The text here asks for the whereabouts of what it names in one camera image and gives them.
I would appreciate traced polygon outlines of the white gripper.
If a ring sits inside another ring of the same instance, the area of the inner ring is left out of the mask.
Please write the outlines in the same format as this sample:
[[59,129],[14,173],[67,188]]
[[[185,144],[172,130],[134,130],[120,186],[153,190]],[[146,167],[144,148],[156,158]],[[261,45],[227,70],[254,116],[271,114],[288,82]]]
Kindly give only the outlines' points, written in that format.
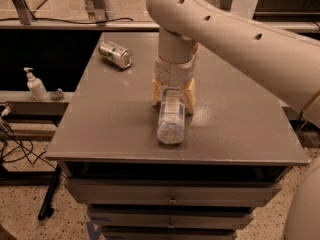
[[171,63],[156,56],[152,79],[152,105],[158,103],[163,86],[180,88],[181,99],[189,114],[194,113],[196,95],[194,75],[194,59],[184,63]]

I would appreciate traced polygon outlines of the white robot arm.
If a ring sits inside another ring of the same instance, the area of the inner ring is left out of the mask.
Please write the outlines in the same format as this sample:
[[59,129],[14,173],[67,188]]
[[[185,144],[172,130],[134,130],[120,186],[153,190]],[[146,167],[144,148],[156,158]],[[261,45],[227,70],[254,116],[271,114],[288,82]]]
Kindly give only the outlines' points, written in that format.
[[318,41],[224,12],[205,0],[146,0],[166,32],[190,38],[270,91],[314,125],[320,124]]

